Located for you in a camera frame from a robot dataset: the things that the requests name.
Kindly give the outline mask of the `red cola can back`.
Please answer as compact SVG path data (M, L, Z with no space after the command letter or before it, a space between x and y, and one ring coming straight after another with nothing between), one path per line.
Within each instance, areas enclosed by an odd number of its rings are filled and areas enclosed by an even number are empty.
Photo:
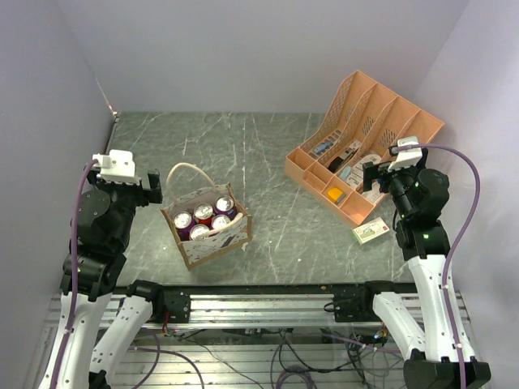
M195 206L193 216L198 224L210 226L214 216L213 206L210 203L200 203Z

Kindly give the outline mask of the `purple Fanta can front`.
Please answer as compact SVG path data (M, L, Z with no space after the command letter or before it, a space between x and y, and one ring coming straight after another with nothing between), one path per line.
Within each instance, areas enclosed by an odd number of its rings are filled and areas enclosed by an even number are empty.
M224 228L231 222L231 219L227 215L215 215L212 218L211 228L220 229Z

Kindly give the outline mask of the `purple Fanta can back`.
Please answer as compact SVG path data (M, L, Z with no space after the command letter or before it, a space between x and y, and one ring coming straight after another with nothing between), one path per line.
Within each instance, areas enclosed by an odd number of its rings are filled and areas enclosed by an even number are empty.
M187 241L189 239L190 231L195 225L195 221L191 213L187 211L178 212L174 216L173 222L175 231L177 232L179 238L182 241Z

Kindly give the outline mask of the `purple fanta can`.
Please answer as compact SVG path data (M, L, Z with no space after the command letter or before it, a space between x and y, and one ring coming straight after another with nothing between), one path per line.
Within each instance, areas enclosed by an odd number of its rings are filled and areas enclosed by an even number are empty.
M187 241L189 239L190 231L195 225L195 221L191 213L187 211L178 212L174 216L173 222L175 231L177 232L179 238L182 241Z
M234 198L230 195L222 195L215 202L215 212L217 215L225 215L233 219L237 214Z
M211 228L220 229L224 228L231 222L231 219L227 215L215 215L212 218Z

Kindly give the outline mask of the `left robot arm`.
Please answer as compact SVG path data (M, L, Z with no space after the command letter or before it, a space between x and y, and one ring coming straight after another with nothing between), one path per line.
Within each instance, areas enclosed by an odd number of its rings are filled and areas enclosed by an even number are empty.
M99 168L84 171L71 220L70 253L60 283L58 332L40 386L109 388L115 370L140 328L165 313L159 284L137 280L127 289L122 310L104 334L101 321L126 263L131 226L140 207L162 202L160 174L148 172L148 186L109 182Z

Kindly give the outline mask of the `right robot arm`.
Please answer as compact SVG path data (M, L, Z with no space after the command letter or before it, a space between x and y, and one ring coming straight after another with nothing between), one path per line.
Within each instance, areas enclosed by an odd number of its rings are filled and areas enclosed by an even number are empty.
M491 380L479 361L461 319L451 262L460 238L449 241L440 215L449 200L448 176L426 166L425 144L391 146L393 161L363 166L363 187L378 181L400 219L397 243L413 276L420 303L418 323L393 291L358 299L366 320L380 318L404 358L408 388L481 388Z

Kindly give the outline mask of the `red cola can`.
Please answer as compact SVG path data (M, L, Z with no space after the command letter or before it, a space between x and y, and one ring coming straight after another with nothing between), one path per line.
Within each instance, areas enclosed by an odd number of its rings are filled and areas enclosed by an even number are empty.
M196 224L191 228L189 232L189 239L191 241L194 241L210 231L211 229L206 224Z
M198 224L210 226L214 216L213 206L210 203L200 203L195 206L193 216Z

